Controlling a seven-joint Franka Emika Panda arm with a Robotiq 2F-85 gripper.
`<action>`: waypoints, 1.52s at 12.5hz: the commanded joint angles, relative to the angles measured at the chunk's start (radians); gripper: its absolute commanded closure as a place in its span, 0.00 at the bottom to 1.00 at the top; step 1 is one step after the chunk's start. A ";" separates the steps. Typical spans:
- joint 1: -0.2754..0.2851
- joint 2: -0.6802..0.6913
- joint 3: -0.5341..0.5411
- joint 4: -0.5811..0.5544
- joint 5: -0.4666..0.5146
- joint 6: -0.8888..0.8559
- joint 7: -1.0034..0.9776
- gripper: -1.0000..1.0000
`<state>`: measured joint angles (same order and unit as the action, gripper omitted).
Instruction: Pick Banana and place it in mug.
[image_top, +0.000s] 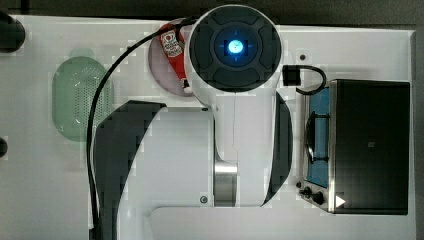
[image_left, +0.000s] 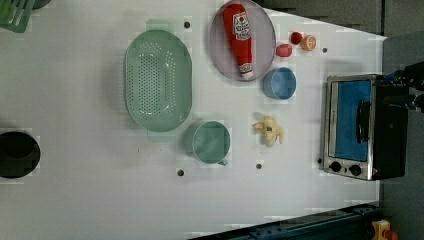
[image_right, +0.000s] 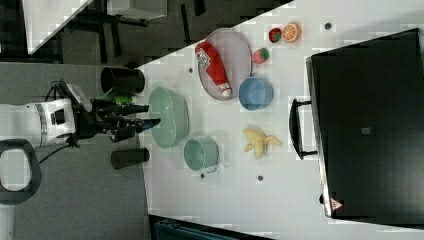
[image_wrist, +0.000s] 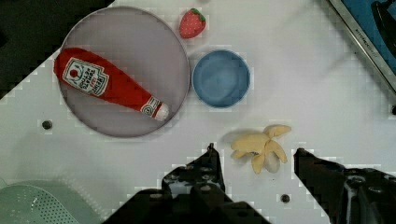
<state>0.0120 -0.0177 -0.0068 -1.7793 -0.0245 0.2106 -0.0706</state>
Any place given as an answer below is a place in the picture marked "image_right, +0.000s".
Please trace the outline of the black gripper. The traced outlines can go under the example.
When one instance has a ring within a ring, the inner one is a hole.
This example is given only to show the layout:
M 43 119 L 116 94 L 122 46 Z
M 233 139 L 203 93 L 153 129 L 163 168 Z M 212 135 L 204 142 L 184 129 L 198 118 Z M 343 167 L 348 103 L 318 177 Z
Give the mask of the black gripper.
M 145 113 L 148 105 L 117 104 L 113 100 L 90 99 L 88 104 L 71 101 L 75 120 L 75 132 L 71 134 L 71 142 L 77 143 L 81 139 L 89 139 L 97 134 L 105 134 L 116 125 L 114 117 L 117 115 L 131 115 Z M 161 122 L 156 119 L 123 119 L 118 122 L 115 134 L 135 134 L 157 126 Z

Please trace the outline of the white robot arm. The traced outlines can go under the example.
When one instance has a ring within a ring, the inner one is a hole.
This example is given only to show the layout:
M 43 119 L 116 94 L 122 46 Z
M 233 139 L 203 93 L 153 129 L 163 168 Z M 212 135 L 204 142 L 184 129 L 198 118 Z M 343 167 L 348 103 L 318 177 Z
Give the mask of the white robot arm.
M 34 148 L 62 143 L 76 146 L 79 140 L 110 133 L 111 141 L 119 142 L 161 122 L 160 118 L 128 118 L 131 114 L 147 112 L 148 105 L 97 99 L 92 103 L 90 111 L 70 99 L 20 106 L 2 104 L 1 139 L 25 139 Z

